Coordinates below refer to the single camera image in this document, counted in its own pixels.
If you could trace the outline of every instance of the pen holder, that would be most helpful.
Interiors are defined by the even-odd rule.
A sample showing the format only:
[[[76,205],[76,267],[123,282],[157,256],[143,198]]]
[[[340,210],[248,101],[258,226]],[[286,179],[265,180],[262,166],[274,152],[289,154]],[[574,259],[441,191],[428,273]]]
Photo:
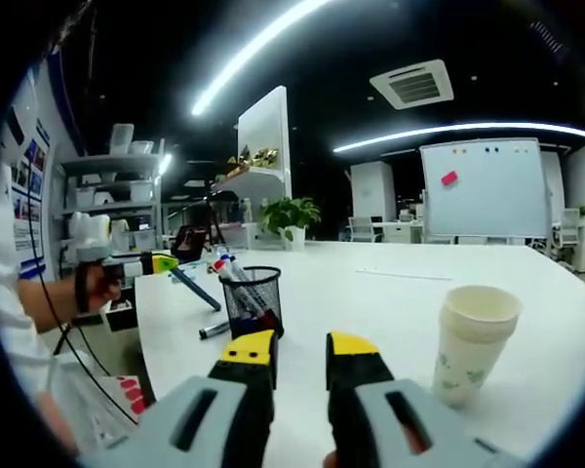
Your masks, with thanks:
[[[281,338],[284,325],[278,280],[282,271],[271,266],[249,266],[244,270],[248,281],[218,277],[223,285],[232,339],[265,330],[274,330]]]

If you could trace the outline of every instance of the white paper cup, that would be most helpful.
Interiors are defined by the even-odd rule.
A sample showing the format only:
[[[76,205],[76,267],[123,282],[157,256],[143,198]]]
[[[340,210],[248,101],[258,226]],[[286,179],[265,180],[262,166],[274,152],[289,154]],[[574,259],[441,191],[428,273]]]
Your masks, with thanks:
[[[522,311],[514,295],[487,286],[449,291],[440,311],[440,347],[432,392],[443,403],[468,403],[491,372]]]

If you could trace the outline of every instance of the poster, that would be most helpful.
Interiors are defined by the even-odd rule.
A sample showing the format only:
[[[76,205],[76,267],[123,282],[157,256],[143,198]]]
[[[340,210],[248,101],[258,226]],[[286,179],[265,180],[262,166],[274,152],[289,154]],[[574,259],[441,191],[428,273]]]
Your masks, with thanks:
[[[43,130],[41,122],[37,120],[35,137],[11,166],[11,200],[15,217],[16,252],[19,275],[22,278],[31,278],[45,269],[41,242],[41,192],[49,152],[50,139]],[[30,200],[28,200],[28,189],[30,189]],[[35,261],[33,242],[38,261]]]

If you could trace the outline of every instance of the white shelf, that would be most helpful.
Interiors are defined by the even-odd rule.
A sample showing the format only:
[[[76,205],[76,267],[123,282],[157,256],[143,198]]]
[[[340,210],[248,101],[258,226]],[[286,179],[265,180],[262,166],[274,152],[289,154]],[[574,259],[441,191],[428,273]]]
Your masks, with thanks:
[[[275,169],[249,167],[246,171],[214,183],[212,191],[229,190],[239,198],[250,198],[253,203],[259,200],[280,199],[284,194],[284,178]]]
[[[104,205],[95,205],[95,206],[86,207],[86,208],[68,208],[68,209],[62,210],[60,212],[60,215],[62,215],[62,216],[72,215],[74,212],[80,212],[80,213],[93,213],[93,212],[102,213],[102,212],[119,212],[119,211],[129,212],[129,211],[134,211],[134,210],[139,210],[139,209],[144,209],[144,208],[153,208],[154,206],[156,206],[155,201],[141,202],[141,203],[115,202],[115,203],[106,203]]]
[[[159,154],[102,154],[83,156],[60,163],[67,176],[99,173],[131,173],[155,170],[161,161]]]

